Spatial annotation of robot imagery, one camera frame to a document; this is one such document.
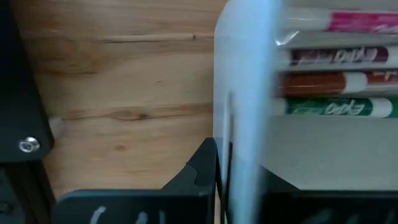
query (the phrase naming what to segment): white writing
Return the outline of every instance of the white writing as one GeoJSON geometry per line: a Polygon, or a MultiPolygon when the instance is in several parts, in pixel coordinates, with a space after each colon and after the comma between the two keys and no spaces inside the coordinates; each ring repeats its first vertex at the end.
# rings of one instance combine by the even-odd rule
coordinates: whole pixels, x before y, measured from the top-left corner
{"type": "Polygon", "coordinates": [[[398,25],[396,25],[396,26],[389,26],[387,24],[379,25],[373,29],[373,32],[398,33],[398,25]]]}
{"type": "Polygon", "coordinates": [[[359,49],[340,49],[333,53],[326,53],[324,50],[311,50],[300,55],[298,64],[314,63],[353,63],[373,62],[377,57],[377,48],[361,47],[359,49]]]}
{"type": "Polygon", "coordinates": [[[393,78],[397,78],[397,71],[388,71],[388,72],[374,72],[374,76],[384,76],[384,81],[391,81],[393,78]]]}
{"type": "Polygon", "coordinates": [[[166,224],[166,213],[159,211],[159,224],[166,224]]]}
{"type": "Polygon", "coordinates": [[[300,224],[321,224],[328,223],[333,216],[332,209],[323,209],[318,213],[309,216],[306,220],[302,221],[300,224]]]}
{"type": "Polygon", "coordinates": [[[136,221],[136,224],[147,224],[148,222],[148,214],[146,212],[140,212],[138,214],[138,219],[136,221]]]}
{"type": "Polygon", "coordinates": [[[97,210],[94,211],[93,216],[91,217],[90,224],[97,224],[98,220],[100,219],[100,216],[102,213],[106,211],[105,206],[100,206],[97,210]]]}
{"type": "Polygon", "coordinates": [[[355,100],[351,100],[350,103],[343,103],[342,105],[339,105],[337,103],[331,103],[329,106],[326,107],[325,109],[325,114],[327,115],[341,115],[341,114],[347,114],[347,115],[358,115],[362,110],[365,108],[364,104],[355,104],[355,100]]]}
{"type": "Polygon", "coordinates": [[[372,62],[377,56],[376,48],[361,47],[360,49],[354,50],[338,50],[333,63],[345,63],[345,62],[372,62]]]}
{"type": "Polygon", "coordinates": [[[292,114],[304,114],[304,115],[320,115],[323,113],[322,108],[297,108],[294,109],[292,114]]]}

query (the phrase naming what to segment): black panel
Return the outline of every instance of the black panel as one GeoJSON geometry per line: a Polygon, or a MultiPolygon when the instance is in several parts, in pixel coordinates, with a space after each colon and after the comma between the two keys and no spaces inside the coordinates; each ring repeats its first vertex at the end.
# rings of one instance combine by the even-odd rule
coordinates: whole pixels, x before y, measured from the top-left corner
{"type": "Polygon", "coordinates": [[[53,146],[53,137],[40,101],[8,1],[0,1],[0,162],[43,158],[53,146]],[[25,153],[18,143],[36,138],[41,147],[25,153]]]}
{"type": "Polygon", "coordinates": [[[23,224],[31,216],[22,208],[17,192],[12,188],[6,171],[0,168],[0,223],[23,224]]]}
{"type": "Polygon", "coordinates": [[[206,223],[208,194],[177,195],[150,190],[77,191],[60,201],[53,212],[54,224],[206,223]]]}
{"type": "MultiPolygon", "coordinates": [[[[15,219],[24,216],[24,222],[17,223],[50,224],[54,197],[47,178],[43,176],[43,164],[41,162],[4,164],[2,170],[4,179],[8,181],[16,198],[12,202],[13,207],[19,208],[11,215],[15,219]]],[[[7,198],[9,193],[0,193],[0,201],[7,202],[7,198]]]]}
{"type": "Polygon", "coordinates": [[[271,192],[259,223],[398,223],[398,192],[271,192]]]}

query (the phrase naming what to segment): screw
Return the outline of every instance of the screw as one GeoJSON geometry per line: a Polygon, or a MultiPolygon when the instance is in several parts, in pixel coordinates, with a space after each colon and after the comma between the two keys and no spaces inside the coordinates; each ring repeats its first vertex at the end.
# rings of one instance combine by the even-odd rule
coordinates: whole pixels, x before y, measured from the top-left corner
{"type": "Polygon", "coordinates": [[[40,143],[36,138],[27,137],[24,140],[19,141],[19,149],[22,152],[31,153],[40,149],[40,143]]]}

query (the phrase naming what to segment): wooden desk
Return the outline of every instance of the wooden desk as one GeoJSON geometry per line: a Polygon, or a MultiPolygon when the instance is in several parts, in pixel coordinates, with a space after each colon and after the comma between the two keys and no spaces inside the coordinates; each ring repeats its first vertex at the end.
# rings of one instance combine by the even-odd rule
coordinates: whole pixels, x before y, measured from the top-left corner
{"type": "Polygon", "coordinates": [[[225,0],[13,0],[49,116],[57,198],[157,189],[211,136],[213,31],[225,0]]]}

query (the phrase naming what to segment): black plastic holder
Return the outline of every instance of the black plastic holder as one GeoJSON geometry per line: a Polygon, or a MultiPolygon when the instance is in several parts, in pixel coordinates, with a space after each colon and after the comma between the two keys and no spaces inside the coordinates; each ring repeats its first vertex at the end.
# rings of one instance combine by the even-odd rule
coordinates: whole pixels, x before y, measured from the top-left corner
{"type": "Polygon", "coordinates": [[[8,1],[0,1],[0,223],[47,224],[55,203],[41,160],[53,136],[8,1]]]}

